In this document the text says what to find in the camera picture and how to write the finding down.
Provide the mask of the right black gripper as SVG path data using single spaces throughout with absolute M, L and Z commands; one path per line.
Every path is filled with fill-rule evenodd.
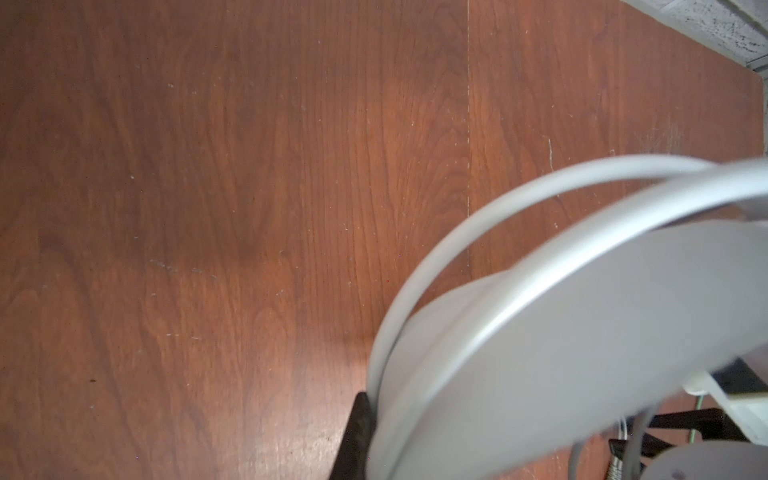
M 643 479 L 765 479 L 767 361 L 737 359 L 684 386 L 692 397 L 645 432 Z

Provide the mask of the white over-ear headphones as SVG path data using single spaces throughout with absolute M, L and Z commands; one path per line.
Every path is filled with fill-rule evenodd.
M 563 193 L 651 186 L 513 267 L 425 306 L 485 232 Z M 366 390 L 369 479 L 483 479 L 647 417 L 696 376 L 767 343 L 767 162 L 672 155 L 580 163 L 464 220 L 401 287 Z

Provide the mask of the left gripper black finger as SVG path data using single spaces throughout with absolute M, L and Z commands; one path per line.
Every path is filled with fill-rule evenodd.
M 329 480 L 365 480 L 370 444 L 376 429 L 376 417 L 366 392 L 359 392 L 342 436 L 329 474 Z

